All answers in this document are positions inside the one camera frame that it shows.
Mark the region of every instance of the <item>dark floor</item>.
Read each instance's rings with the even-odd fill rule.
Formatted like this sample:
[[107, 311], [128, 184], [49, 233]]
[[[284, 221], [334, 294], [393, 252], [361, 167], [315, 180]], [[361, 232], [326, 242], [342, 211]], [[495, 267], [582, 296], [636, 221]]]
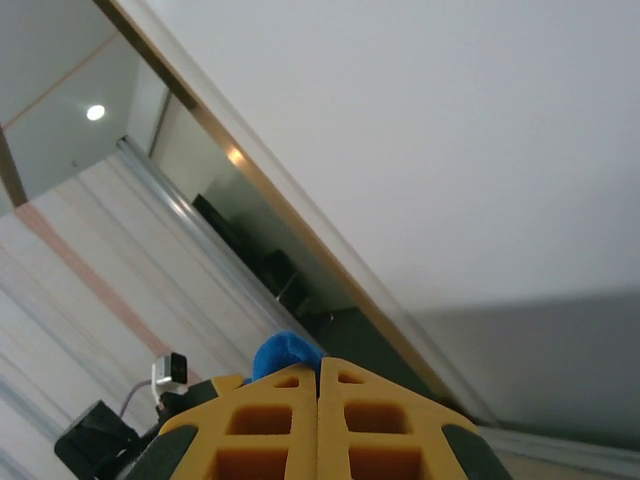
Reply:
[[334, 312], [330, 318], [318, 318], [315, 327], [308, 326], [310, 333], [329, 355], [348, 360], [420, 395], [437, 400], [360, 310], [341, 310]]

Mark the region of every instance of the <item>wire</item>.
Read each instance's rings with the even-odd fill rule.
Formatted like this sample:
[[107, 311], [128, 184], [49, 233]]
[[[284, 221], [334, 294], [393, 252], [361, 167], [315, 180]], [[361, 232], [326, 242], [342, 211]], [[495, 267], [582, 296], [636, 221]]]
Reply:
[[131, 398], [133, 398], [133, 395], [140, 390], [142, 387], [145, 387], [147, 385], [151, 385], [151, 379], [149, 380], [143, 380], [141, 382], [136, 383], [133, 388], [131, 389], [131, 391], [129, 392], [129, 394], [127, 395], [127, 398], [124, 399], [124, 402], [122, 403], [122, 408], [120, 409], [120, 413], [118, 414], [118, 416], [120, 418], [122, 418], [122, 416], [124, 415], [124, 412], [127, 410], [127, 407], [129, 406], [129, 402], [131, 401]]

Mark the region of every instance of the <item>wooden trim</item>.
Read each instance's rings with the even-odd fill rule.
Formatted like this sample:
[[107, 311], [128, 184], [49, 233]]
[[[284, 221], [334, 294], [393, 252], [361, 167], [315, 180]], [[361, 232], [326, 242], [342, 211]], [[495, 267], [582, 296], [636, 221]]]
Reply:
[[229, 131], [218, 120], [215, 113], [209, 111], [204, 102], [184, 82], [162, 53], [155, 50], [144, 32], [136, 29], [135, 23], [127, 13], [113, 0], [94, 0], [98, 7], [109, 17], [116, 28], [149, 63], [158, 76], [167, 84], [182, 104], [192, 113], [202, 127], [211, 135], [225, 151], [231, 162], [249, 179], [249, 181], [265, 197], [275, 211], [284, 219], [289, 227], [301, 239], [311, 252], [316, 255], [351, 296], [360, 310], [371, 320], [378, 331], [415, 370], [427, 386], [444, 403], [457, 407], [453, 395], [440, 377], [424, 361], [414, 346], [405, 338], [396, 325], [373, 302], [369, 295], [356, 282], [347, 269], [338, 261], [322, 240], [311, 229], [307, 222], [284, 198], [282, 193], [269, 180], [264, 172], [233, 138]]
[[0, 128], [0, 181], [4, 185], [9, 200], [14, 208], [27, 203], [27, 194], [22, 186], [22, 180], [18, 173], [16, 163], [13, 161], [9, 144], [4, 136], [4, 130]]
[[637, 478], [640, 453], [540, 435], [480, 427], [480, 436], [497, 452], [522, 455], [620, 478]]

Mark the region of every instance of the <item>recessed ceiling light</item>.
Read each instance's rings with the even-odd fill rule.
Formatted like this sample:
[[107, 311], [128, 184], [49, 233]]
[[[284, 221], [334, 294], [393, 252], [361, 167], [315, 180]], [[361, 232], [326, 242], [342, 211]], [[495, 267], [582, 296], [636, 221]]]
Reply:
[[92, 122], [95, 122], [96, 120], [100, 120], [104, 117], [106, 111], [107, 110], [103, 105], [92, 105], [87, 109], [87, 118]]

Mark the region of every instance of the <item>blue object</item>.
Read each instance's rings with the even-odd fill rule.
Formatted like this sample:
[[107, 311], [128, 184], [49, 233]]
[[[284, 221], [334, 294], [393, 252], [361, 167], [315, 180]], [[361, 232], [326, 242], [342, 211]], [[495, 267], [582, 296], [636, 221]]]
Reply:
[[324, 356], [322, 350], [293, 332], [276, 333], [258, 349], [251, 380], [255, 382], [296, 363], [308, 365], [319, 376]]

